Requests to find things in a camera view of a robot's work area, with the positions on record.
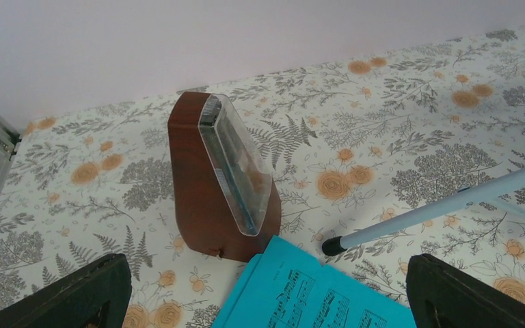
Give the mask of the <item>brown wooden metronome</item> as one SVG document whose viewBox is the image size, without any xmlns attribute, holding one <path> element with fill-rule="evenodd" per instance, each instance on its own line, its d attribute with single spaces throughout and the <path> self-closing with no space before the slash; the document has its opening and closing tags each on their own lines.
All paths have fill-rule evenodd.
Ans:
<svg viewBox="0 0 525 328">
<path fill-rule="evenodd" d="M 280 196 L 271 172 L 270 200 L 259 235 L 240 233 L 198 130 L 200 113 L 209 94 L 182 93 L 167 121 L 175 218 L 192 250 L 247 262 L 262 253 L 278 235 L 282 216 Z"/>
</svg>

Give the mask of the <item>light blue music stand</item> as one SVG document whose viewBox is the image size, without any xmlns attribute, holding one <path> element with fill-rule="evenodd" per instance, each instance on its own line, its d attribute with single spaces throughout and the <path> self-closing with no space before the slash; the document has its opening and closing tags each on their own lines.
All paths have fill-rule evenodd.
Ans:
<svg viewBox="0 0 525 328">
<path fill-rule="evenodd" d="M 348 235 L 327 239 L 321 245 L 321 250 L 326 256 L 337 256 L 351 247 L 372 241 L 380 236 L 389 235 L 481 202 L 505 210 L 513 215 L 518 215 L 525 220 L 525 210 L 523 208 L 500 199 L 501 195 L 519 191 L 524 187 L 525 168 L 491 179 L 475 187 L 459 189 L 453 195 L 403 213 L 389 221 L 376 223 Z"/>
</svg>

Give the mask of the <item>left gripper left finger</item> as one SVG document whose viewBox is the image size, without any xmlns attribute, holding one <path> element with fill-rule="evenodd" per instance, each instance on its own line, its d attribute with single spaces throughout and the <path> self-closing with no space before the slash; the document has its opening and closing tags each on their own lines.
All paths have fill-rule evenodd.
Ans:
<svg viewBox="0 0 525 328">
<path fill-rule="evenodd" d="M 0 327 L 121 327 L 131 298 L 124 254 L 107 254 L 0 310 Z"/>
</svg>

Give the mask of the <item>blue sheet music page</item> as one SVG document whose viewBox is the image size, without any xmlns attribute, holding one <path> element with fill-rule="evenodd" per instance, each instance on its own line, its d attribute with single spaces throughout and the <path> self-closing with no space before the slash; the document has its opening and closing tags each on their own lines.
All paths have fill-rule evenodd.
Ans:
<svg viewBox="0 0 525 328">
<path fill-rule="evenodd" d="M 214 327 L 415 327 L 411 310 L 275 236 L 245 266 Z"/>
</svg>

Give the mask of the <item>clear plastic metronome cover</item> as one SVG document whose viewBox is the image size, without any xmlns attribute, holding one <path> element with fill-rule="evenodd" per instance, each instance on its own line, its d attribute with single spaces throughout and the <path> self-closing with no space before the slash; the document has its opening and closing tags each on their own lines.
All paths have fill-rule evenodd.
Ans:
<svg viewBox="0 0 525 328">
<path fill-rule="evenodd" d="M 240 233 L 259 235 L 270 200 L 271 170 L 229 97 L 207 96 L 198 130 Z"/>
</svg>

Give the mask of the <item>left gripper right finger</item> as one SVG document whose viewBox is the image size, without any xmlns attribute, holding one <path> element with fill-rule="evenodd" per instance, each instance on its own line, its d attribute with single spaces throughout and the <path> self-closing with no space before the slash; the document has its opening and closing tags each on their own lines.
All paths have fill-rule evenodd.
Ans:
<svg viewBox="0 0 525 328">
<path fill-rule="evenodd" d="M 406 292 L 417 327 L 525 327 L 525 304 L 431 254 L 408 262 Z"/>
</svg>

